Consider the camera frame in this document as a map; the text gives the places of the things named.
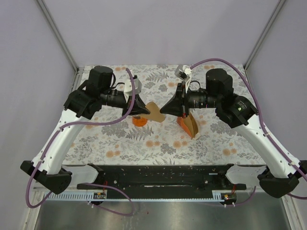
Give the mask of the orange glass carafe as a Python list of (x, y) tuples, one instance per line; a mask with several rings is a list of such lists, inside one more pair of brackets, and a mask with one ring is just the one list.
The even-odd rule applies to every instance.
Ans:
[(132, 123), (136, 126), (136, 127), (143, 127), (147, 124), (148, 119), (141, 117), (141, 116), (133, 116), (132, 117)]

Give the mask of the brown paper coffee filter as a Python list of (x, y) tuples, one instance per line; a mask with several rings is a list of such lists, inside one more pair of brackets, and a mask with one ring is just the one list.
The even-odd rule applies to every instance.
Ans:
[(160, 113), (160, 108), (155, 102), (149, 102), (145, 107), (150, 111), (150, 113), (138, 115), (141, 118), (145, 118), (147, 120), (155, 121), (158, 123), (162, 123), (165, 120), (165, 115)]

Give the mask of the coffee filter box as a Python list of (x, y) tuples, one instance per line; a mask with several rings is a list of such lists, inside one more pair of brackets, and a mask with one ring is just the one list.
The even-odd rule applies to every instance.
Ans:
[(200, 137), (199, 127), (192, 113), (189, 113), (186, 118), (178, 117), (177, 123), (192, 139)]

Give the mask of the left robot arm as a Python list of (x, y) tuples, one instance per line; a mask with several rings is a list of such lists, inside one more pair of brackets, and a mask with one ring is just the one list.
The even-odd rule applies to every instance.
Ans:
[(123, 83), (122, 91), (116, 90), (115, 81), (111, 68), (92, 68), (88, 79), (69, 94), (48, 143), (31, 161), (23, 161), (21, 170), (54, 194), (62, 193), (70, 185), (83, 183), (88, 183), (93, 189), (101, 188), (104, 178), (98, 167), (93, 164), (68, 167), (62, 163), (80, 131), (90, 124), (102, 106), (122, 109), (121, 119), (129, 115), (149, 114), (139, 96), (142, 84), (137, 76), (130, 75)]

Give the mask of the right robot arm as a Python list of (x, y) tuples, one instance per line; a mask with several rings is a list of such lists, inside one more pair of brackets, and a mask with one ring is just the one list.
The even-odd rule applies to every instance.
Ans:
[(218, 184), (228, 190), (235, 184), (259, 186), (272, 197), (291, 193), (299, 184), (299, 169), (303, 163), (291, 153), (282, 156), (260, 126), (259, 112), (252, 102), (234, 93), (233, 78), (224, 69), (206, 73), (206, 87), (189, 89), (191, 69), (180, 65), (175, 75), (178, 83), (174, 96), (160, 109), (160, 113), (187, 118), (190, 109), (214, 108), (216, 116), (244, 137), (265, 161), (265, 166), (233, 165), (220, 175)]

